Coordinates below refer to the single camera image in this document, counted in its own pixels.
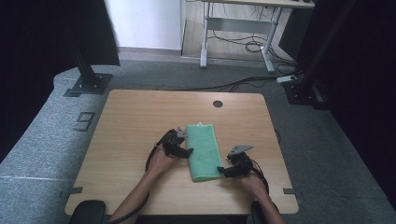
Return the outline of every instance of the wooden table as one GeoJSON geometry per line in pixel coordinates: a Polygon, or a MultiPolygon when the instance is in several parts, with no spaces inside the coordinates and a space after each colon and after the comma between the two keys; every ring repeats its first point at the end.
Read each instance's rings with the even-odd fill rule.
{"type": "Polygon", "coordinates": [[[264,58],[265,65],[268,73],[274,73],[275,69],[271,62],[271,56],[268,50],[271,46],[271,42],[274,38],[277,24],[279,22],[280,15],[284,7],[291,8],[313,8],[315,4],[310,0],[309,3],[305,3],[303,0],[291,1],[291,0],[201,0],[207,3],[204,9],[205,23],[204,23],[204,41],[201,46],[201,60],[200,67],[206,68],[207,59],[207,32],[213,31],[228,31],[228,32],[239,32],[239,33],[253,33],[253,34],[264,34],[266,35],[266,43],[261,46],[262,57],[264,58]],[[276,7],[276,13],[274,19],[270,21],[251,21],[251,20],[236,20],[228,18],[214,18],[210,16],[211,4],[224,3],[224,4],[237,4],[237,5],[253,5],[253,6],[267,6],[276,7]]]}
{"type": "MultiPolygon", "coordinates": [[[[298,211],[288,171],[264,98],[257,93],[185,91],[112,91],[94,132],[65,212],[85,200],[102,200],[113,214],[144,173],[156,141],[172,128],[213,124],[225,167],[235,145],[259,163],[270,195],[283,214],[298,211]],[[222,107],[214,107],[222,101],[222,107]]],[[[150,193],[144,215],[249,214],[252,198],[230,178],[194,183],[186,160],[163,175],[150,193]]]]}

